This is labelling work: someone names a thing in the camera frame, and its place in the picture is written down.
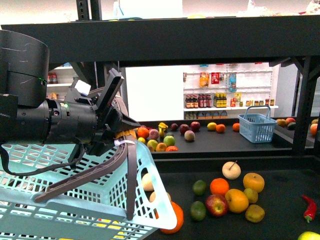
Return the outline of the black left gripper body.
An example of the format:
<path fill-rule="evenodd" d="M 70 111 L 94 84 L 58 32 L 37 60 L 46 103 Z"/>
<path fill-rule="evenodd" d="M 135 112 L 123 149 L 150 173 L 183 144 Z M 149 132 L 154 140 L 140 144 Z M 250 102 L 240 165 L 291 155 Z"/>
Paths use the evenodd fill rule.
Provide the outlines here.
<path fill-rule="evenodd" d="M 132 130 L 140 124 L 120 107 L 117 92 L 124 77 L 114 68 L 109 70 L 105 86 L 90 90 L 91 86 L 75 79 L 65 102 L 70 108 L 71 125 L 77 126 L 73 142 L 83 144 L 87 155 L 102 155 L 114 146 L 116 134 Z"/>

